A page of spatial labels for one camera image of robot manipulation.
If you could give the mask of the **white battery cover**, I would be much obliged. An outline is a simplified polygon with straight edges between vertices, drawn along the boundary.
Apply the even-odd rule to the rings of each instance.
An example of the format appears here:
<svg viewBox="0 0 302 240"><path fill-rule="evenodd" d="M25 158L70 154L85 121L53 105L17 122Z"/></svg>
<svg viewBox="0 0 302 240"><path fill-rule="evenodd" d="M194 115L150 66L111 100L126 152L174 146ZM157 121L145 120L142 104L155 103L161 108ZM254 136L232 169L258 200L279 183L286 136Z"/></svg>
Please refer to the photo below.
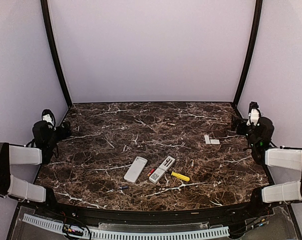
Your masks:
<svg viewBox="0 0 302 240"><path fill-rule="evenodd" d="M205 135L204 136L204 139L205 139L205 143L208 145L210 145L211 144L211 142L210 142L210 138L209 138L209 135Z"/></svg>
<svg viewBox="0 0 302 240"><path fill-rule="evenodd" d="M213 145L214 145L214 144L215 144L215 145L219 145L219 144L220 144L220 141L219 141L218 139L211 139L211 140L210 140L210 143L213 144Z"/></svg>

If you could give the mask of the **yellow handled screwdriver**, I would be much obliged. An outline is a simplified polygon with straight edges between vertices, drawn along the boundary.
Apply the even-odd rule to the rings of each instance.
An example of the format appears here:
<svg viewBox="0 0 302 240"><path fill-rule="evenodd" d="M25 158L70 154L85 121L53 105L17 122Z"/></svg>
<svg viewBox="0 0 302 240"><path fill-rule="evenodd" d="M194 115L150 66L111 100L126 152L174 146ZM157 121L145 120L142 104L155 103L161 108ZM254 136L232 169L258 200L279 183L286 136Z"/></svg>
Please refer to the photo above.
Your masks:
<svg viewBox="0 0 302 240"><path fill-rule="evenodd" d="M166 172L168 172L171 176L173 176L173 177L175 177L177 179L180 179L182 181L185 181L185 182L189 182L190 181L190 178L188 176L176 173L174 171L166 171Z"/></svg>

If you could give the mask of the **grey remote control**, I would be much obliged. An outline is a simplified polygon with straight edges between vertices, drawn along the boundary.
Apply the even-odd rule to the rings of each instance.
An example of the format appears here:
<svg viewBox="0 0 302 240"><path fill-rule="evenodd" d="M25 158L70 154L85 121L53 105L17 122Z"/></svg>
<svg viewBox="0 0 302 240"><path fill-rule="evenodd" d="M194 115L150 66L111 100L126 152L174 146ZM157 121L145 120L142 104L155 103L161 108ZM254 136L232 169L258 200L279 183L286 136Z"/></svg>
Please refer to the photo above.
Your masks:
<svg viewBox="0 0 302 240"><path fill-rule="evenodd" d="M146 166L147 162L147 159L137 156L124 175L124 180L130 183L135 183L144 167Z"/></svg>

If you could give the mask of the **white remote control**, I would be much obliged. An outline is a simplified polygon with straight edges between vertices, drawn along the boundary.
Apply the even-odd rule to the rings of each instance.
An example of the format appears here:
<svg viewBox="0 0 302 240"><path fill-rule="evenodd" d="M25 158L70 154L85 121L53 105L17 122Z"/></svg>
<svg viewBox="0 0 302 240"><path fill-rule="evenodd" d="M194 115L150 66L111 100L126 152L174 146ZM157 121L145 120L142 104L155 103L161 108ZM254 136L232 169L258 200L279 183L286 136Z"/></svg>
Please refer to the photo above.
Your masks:
<svg viewBox="0 0 302 240"><path fill-rule="evenodd" d="M175 158L168 156L161 165L149 176L149 181L156 184L164 176L167 170L175 163Z"/></svg>

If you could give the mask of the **red orange AAA battery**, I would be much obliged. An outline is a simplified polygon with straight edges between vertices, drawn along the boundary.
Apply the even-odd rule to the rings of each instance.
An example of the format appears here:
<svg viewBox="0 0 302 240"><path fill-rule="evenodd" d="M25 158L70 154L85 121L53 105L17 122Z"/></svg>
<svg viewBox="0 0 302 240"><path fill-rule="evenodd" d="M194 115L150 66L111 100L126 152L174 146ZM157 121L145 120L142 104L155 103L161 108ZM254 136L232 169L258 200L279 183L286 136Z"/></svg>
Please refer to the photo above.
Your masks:
<svg viewBox="0 0 302 240"><path fill-rule="evenodd" d="M150 172L147 174L147 176L149 177L150 175L152 175L155 172L155 169L150 170Z"/></svg>

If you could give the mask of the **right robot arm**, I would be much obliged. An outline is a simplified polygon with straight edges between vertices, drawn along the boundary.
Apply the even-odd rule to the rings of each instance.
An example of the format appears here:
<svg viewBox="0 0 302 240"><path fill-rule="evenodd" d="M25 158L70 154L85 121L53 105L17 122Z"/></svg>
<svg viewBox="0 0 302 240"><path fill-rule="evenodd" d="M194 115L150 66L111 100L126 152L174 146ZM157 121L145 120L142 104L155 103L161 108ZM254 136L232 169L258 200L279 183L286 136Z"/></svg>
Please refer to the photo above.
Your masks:
<svg viewBox="0 0 302 240"><path fill-rule="evenodd" d="M302 148L272 147L274 126L270 119L259 117L257 121L232 118L231 130L245 136L253 160L261 166L281 167L301 173L300 180L261 187L252 193L252 201L246 205L246 213L258 216L265 204L275 202L302 202Z"/></svg>

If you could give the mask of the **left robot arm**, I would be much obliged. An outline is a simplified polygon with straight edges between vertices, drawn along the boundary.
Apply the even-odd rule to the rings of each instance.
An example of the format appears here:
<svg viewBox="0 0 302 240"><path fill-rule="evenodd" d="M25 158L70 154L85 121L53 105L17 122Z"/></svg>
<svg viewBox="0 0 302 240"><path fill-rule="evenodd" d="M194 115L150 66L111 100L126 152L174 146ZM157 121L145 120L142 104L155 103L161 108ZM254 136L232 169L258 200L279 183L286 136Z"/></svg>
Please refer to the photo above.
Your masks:
<svg viewBox="0 0 302 240"><path fill-rule="evenodd" d="M59 156L58 142L71 135L71 125L65 121L54 126L43 120L35 123L32 131L34 139L26 146L0 142L0 197L8 195L22 201L42 203L42 211L50 218L57 218L61 206L55 203L54 191L14 176L11 166L49 164L52 156Z"/></svg>

